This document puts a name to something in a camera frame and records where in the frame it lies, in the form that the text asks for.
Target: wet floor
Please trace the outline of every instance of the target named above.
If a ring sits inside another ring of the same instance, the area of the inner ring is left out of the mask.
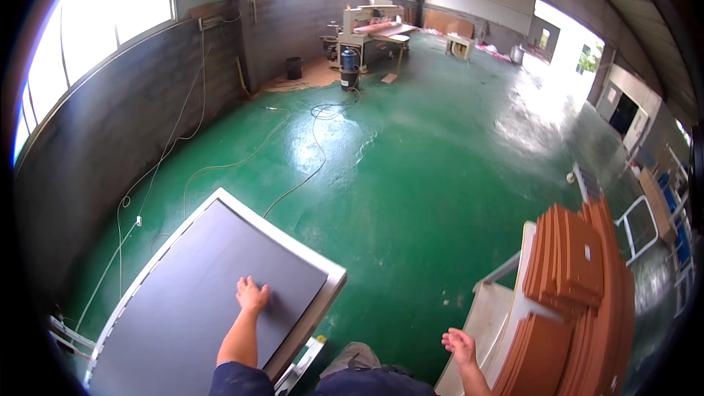
[[[538,86],[520,66],[480,51],[468,65],[446,56],[435,36],[415,34],[410,45],[399,78],[381,83],[396,66],[382,62],[361,81],[359,101],[345,99],[337,84],[264,93],[172,155],[155,178],[144,225],[123,247],[122,291],[166,239],[161,234],[172,233],[216,188],[263,215],[322,165],[267,216],[348,269],[347,285],[316,332],[329,345],[312,371],[356,340],[370,345],[382,363],[404,365],[434,384],[448,359],[442,332],[462,327],[473,285],[520,249],[523,223],[555,202],[579,208],[579,190],[565,178],[575,160],[599,177],[614,217],[642,194],[632,173],[620,177],[626,151],[611,127],[559,84]],[[321,104],[333,106],[312,110]],[[286,109],[290,119],[247,163],[196,175],[184,211],[192,174],[247,158],[287,117],[261,107]],[[123,224],[133,223],[147,190],[148,184],[138,187],[120,212]],[[112,216],[64,303],[73,321],[117,245]],[[653,282],[649,273],[663,264],[651,259],[637,267],[644,304],[637,305],[633,370],[663,339],[674,315],[672,296],[663,292],[671,279],[663,274]],[[86,312],[79,332],[88,338],[97,339],[119,301],[118,266],[108,270]],[[637,385],[640,378],[631,375]],[[306,376],[304,388],[314,385],[313,377]]]

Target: person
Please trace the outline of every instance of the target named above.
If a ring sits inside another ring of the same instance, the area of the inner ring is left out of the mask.
[[[210,396],[273,396],[269,377],[257,368],[256,321],[266,306],[269,286],[261,289],[252,277],[237,283],[240,310],[217,353]],[[442,345],[455,355],[457,370],[467,396],[489,396],[491,391],[477,365],[474,340],[462,330],[450,328]],[[432,396],[433,388],[411,378],[398,366],[382,366],[369,346],[351,342],[322,372],[315,396],[344,395]]]

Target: pants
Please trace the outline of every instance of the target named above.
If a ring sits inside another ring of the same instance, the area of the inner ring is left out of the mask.
[[[329,374],[333,374],[336,371],[344,370],[349,368],[350,361],[354,359],[357,366],[368,367],[370,369],[379,369],[382,363],[379,362],[379,358],[374,354],[372,349],[366,345],[364,342],[350,342],[342,350],[342,353],[335,358],[332,363],[322,371],[320,374],[320,379],[323,379]]]

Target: forearm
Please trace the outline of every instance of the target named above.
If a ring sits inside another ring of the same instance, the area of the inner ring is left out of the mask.
[[[257,367],[256,325],[258,314],[258,311],[253,310],[242,310],[239,313],[220,346],[220,351],[217,353],[217,364],[235,361],[252,368]]]
[[[465,396],[491,396],[491,390],[487,385],[487,380],[481,374],[478,365],[464,367],[460,370],[462,377],[462,387],[465,389]]]

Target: hand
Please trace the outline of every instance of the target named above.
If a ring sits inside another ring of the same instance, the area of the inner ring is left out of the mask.
[[[470,367],[478,367],[474,340],[462,330],[450,328],[442,335],[442,345],[455,354],[457,370],[462,374]]]
[[[259,312],[264,309],[269,299],[269,285],[259,287],[252,280],[252,276],[240,277],[237,282],[237,302],[243,311]]]

